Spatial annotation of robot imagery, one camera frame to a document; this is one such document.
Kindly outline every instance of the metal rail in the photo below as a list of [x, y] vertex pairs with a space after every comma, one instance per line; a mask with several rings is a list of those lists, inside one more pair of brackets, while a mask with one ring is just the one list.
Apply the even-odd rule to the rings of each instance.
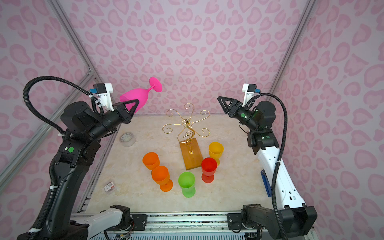
[[[144, 231], [136, 233], [202, 233], [202, 232], [231, 232], [228, 229], [228, 213], [239, 213], [239, 211], [225, 212], [150, 212], [131, 213], [147, 214], [147, 222]], [[90, 217], [97, 213], [71, 214], [71, 220]], [[257, 230], [246, 230], [245, 232], [256, 232]]]
[[276, 89], [276, 86], [280, 82], [280, 80], [283, 76], [283, 73], [285, 71], [285, 68], [288, 65], [289, 60], [291, 59], [291, 57], [293, 56], [293, 54], [295, 52], [296, 46], [299, 43], [301, 36], [303, 35], [304, 29], [306, 28], [306, 26], [310, 20], [311, 14], [312, 14], [314, 7], [315, 7], [317, 2], [318, 2], [318, 0], [308, 0], [307, 1], [306, 5], [304, 7], [304, 11], [302, 12], [301, 17], [299, 19], [299, 22], [296, 26], [296, 29], [293, 32], [292, 39], [288, 45], [287, 51], [285, 52], [283, 60], [279, 66], [279, 69], [277, 70], [277, 74], [275, 76], [275, 79], [273, 80], [271, 89], [268, 91], [269, 93], [273, 93]]
[[61, 26], [63, 27], [63, 29], [67, 33], [69, 39], [73, 43], [73, 46], [75, 47], [75, 49], [79, 53], [79, 56], [82, 59], [82, 61], [84, 62], [84, 64], [88, 67], [88, 69], [90, 71], [94, 71], [94, 73], [96, 75], [95, 82], [96, 83], [103, 83], [102, 78], [100, 77], [99, 73], [97, 72], [97, 69], [93, 65], [90, 57], [88, 56], [88, 54], [85, 50], [85, 47], [81, 44], [81, 41], [80, 41], [79, 37], [77, 36], [75, 30], [73, 29], [72, 24], [71, 24], [69, 18], [67, 17], [67, 14], [65, 13], [63, 6], [59, 2], [59, 0], [47, 0], [47, 2], [51, 6], [53, 12], [55, 13], [57, 19], [61, 23]]

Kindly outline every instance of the pink wine glass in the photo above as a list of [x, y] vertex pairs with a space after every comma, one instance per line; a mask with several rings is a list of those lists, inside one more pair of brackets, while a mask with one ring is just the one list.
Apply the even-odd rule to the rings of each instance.
[[136, 108], [136, 111], [135, 111], [136, 113], [147, 103], [148, 94], [151, 89], [155, 90], [158, 93], [163, 90], [163, 86], [161, 85], [160, 81], [157, 78], [151, 77], [149, 79], [149, 84], [151, 85], [151, 87], [148, 89], [135, 88], [124, 93], [123, 95], [120, 96], [120, 101], [125, 102], [125, 101], [138, 99], [139, 105]]

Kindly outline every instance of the cable tie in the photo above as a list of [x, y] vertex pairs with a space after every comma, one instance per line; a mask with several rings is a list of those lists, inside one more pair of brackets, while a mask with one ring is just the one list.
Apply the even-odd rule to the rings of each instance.
[[39, 228], [39, 229], [36, 229], [36, 228], [31, 228], [28, 232], [40, 232], [43, 228]]

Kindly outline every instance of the marble tabletop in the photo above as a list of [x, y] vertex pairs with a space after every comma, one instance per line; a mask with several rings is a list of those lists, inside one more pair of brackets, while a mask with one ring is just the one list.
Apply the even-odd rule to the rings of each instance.
[[[201, 116], [194, 115], [192, 119], [196, 121]], [[239, 128], [238, 121], [227, 115], [211, 115], [193, 125], [200, 134], [203, 127], [210, 130], [208, 137], [196, 135], [203, 158], [209, 157], [208, 145], [211, 142], [220, 142], [224, 153], [212, 183], [201, 180], [201, 167], [190, 170], [196, 178], [196, 194], [185, 198], [177, 182], [179, 175], [185, 172], [176, 138], [183, 127], [175, 126], [170, 134], [162, 132], [163, 125], [180, 121], [177, 115], [134, 116], [131, 123], [122, 124], [86, 212], [101, 212], [114, 204], [127, 206], [131, 212], [230, 211], [256, 203], [272, 208], [260, 175], [262, 165], [248, 147], [247, 135]], [[136, 142], [131, 147], [124, 147], [119, 141], [126, 132], [135, 135]], [[162, 192], [152, 180], [151, 171], [142, 163], [148, 152], [156, 152], [160, 165], [169, 169], [174, 183], [171, 191]], [[104, 186], [110, 180], [115, 183], [116, 190], [106, 193]]]

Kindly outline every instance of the blue bracket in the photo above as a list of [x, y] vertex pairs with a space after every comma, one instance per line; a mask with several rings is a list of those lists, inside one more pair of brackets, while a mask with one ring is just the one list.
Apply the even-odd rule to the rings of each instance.
[[264, 187], [265, 187], [266, 193], [267, 193], [268, 197], [271, 197], [272, 196], [271, 185], [269, 185], [269, 181], [268, 181], [268, 178], [266, 177], [264, 169], [261, 170], [260, 173], [262, 175], [262, 179], [264, 182]]

